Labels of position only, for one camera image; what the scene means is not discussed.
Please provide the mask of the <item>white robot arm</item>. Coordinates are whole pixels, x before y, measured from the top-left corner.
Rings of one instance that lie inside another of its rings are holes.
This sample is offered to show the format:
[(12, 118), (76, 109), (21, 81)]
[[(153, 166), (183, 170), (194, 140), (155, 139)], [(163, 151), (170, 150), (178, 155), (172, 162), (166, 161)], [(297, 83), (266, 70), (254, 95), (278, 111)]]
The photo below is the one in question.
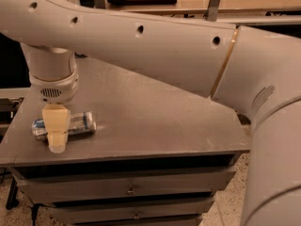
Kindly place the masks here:
[(0, 31), (83, 53), (247, 115), (252, 146), (242, 226), (301, 226), (298, 38), (232, 24), (0, 0)]

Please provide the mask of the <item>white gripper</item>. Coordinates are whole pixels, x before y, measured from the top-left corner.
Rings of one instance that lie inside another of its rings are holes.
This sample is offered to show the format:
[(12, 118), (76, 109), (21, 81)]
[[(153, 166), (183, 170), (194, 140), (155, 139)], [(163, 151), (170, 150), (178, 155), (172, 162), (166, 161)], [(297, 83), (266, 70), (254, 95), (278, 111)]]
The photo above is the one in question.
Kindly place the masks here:
[(76, 94), (79, 85), (78, 71), (56, 81), (44, 81), (29, 76), (32, 89), (38, 98), (48, 103), (42, 109), (42, 118), (47, 132), (49, 149), (52, 153), (64, 153), (68, 141), (71, 112), (64, 105)]

